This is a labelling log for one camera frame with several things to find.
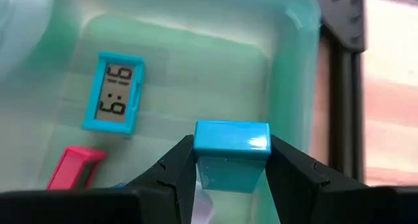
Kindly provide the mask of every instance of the digital clock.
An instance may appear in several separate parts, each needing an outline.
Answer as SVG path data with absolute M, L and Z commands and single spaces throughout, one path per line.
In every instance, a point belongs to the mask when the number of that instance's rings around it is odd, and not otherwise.
M 133 134 L 144 75 L 141 57 L 101 52 L 82 128 Z

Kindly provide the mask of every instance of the blue plastic block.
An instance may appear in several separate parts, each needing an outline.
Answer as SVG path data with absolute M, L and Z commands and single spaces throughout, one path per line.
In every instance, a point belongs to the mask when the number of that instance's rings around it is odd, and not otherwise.
M 271 154 L 270 127 L 200 120 L 194 149 L 204 189 L 252 193 Z

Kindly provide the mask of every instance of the translucent plastic container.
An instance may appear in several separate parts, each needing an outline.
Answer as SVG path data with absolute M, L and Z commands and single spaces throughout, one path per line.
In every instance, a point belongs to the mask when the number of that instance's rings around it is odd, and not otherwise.
M 93 186 L 127 182 L 197 120 L 267 121 L 308 151 L 319 19 L 315 0 L 54 0 L 41 40 L 0 76 L 0 189 L 44 189 L 71 145 L 108 151 Z M 101 51 L 145 59 L 131 137 L 81 130 Z M 208 193 L 212 223 L 278 221 L 264 176 L 252 195 Z

